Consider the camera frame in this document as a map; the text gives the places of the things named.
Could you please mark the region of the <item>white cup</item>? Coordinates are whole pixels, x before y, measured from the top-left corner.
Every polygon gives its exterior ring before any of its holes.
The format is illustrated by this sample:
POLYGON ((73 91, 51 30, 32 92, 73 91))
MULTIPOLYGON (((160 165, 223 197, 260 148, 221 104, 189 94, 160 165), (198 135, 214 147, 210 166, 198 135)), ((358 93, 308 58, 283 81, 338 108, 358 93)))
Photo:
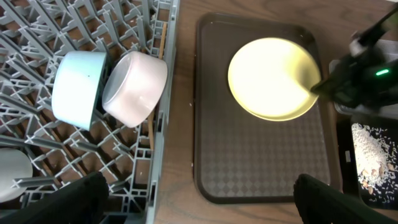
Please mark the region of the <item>white cup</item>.
POLYGON ((30 159, 20 150, 1 148, 1 203, 14 200, 24 193, 26 187, 15 187, 14 179, 32 177, 30 159))

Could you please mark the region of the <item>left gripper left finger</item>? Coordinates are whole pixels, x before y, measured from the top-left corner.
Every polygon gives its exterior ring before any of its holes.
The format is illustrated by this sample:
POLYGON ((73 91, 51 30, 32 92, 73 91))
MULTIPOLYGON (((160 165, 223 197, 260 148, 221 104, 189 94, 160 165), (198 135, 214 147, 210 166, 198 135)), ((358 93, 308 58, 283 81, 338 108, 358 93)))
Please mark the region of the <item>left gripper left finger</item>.
POLYGON ((1 224, 92 224, 102 219, 109 187, 92 172, 49 196, 1 218, 1 224))

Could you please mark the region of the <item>light blue bowl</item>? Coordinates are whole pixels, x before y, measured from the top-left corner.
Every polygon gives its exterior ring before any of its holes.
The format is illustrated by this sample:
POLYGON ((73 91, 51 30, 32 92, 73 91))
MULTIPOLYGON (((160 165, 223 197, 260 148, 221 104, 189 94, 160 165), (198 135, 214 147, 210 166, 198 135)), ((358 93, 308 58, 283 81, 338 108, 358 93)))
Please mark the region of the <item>light blue bowl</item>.
POLYGON ((52 112, 60 121, 88 131, 106 67, 104 52, 71 51, 57 69, 52 112))

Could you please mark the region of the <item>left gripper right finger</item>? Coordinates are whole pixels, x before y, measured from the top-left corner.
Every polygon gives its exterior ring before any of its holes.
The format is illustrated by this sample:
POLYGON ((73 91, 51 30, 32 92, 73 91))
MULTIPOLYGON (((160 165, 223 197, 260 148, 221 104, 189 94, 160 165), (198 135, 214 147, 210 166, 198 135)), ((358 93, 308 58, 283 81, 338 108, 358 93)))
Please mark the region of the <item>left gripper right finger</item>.
POLYGON ((294 202, 304 224, 397 224, 308 174, 295 181, 294 202))

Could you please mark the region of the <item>wooden chopstick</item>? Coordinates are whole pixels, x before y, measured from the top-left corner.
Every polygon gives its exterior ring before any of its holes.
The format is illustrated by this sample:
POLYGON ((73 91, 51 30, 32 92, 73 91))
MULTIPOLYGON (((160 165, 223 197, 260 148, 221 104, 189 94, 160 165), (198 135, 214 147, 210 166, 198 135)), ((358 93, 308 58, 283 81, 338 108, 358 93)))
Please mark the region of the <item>wooden chopstick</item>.
POLYGON ((149 142, 150 142, 150 149, 154 150, 154 111, 151 111, 148 118, 148 130, 149 130, 149 142))
POLYGON ((160 47, 159 47, 159 59, 161 60, 164 57, 166 35, 167 35, 167 23, 164 22, 162 26, 162 34, 161 34, 160 47))

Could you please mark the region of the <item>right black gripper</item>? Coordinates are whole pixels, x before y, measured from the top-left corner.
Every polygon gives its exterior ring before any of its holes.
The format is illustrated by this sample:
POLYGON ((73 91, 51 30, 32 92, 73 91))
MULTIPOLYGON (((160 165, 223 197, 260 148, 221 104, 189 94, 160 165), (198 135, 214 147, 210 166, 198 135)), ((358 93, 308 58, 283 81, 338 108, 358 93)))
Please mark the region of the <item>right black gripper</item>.
POLYGON ((388 60, 382 53, 349 55, 339 60, 330 75, 333 89, 329 80, 321 80, 310 91, 329 95, 332 90, 330 99, 349 108, 377 109, 397 103, 397 59, 388 60))

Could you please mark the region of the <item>yellow round plate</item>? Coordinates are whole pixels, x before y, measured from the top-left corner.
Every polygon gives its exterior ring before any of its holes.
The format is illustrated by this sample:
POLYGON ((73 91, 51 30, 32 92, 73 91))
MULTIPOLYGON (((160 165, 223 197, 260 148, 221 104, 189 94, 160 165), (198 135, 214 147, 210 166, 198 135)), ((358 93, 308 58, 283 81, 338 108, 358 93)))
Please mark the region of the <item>yellow round plate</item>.
POLYGON ((308 112, 318 100, 311 88, 321 79, 308 50, 276 37, 245 44, 228 66, 228 86, 236 102, 268 121, 289 121, 308 112))

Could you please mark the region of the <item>white bowl with food scraps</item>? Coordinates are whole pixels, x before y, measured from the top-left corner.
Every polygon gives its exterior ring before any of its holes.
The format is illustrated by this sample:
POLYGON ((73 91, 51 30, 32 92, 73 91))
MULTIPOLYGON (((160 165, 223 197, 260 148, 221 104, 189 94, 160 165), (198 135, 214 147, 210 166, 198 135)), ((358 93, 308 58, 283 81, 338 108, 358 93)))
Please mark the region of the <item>white bowl with food scraps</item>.
POLYGON ((133 51, 111 72, 102 96, 102 107, 129 128, 141 124, 153 111, 167 82, 165 61, 133 51))

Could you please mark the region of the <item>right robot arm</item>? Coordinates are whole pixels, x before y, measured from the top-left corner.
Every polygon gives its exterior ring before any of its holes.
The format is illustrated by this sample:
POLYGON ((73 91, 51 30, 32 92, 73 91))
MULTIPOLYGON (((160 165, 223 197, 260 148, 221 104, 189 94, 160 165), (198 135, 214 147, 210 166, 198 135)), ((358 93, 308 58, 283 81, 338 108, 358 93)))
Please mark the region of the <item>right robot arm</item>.
POLYGON ((387 61, 376 46, 387 32, 397 28, 397 5, 349 45, 350 53, 340 58, 326 80, 310 91, 350 108, 359 105, 380 108, 397 103, 397 60, 387 61))

